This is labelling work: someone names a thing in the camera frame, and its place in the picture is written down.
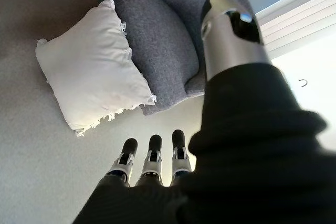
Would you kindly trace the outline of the right robot hand black glove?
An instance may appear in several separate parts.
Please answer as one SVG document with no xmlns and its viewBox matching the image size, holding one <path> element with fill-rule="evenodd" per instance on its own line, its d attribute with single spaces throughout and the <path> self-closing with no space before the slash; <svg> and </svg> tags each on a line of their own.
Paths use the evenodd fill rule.
<svg viewBox="0 0 336 224">
<path fill-rule="evenodd" d="M 254 15 L 206 0 L 206 85 L 193 172 L 176 185 L 125 187 L 106 174 L 75 223 L 335 223 L 335 152 L 317 135 L 264 49 Z"/>
</svg>

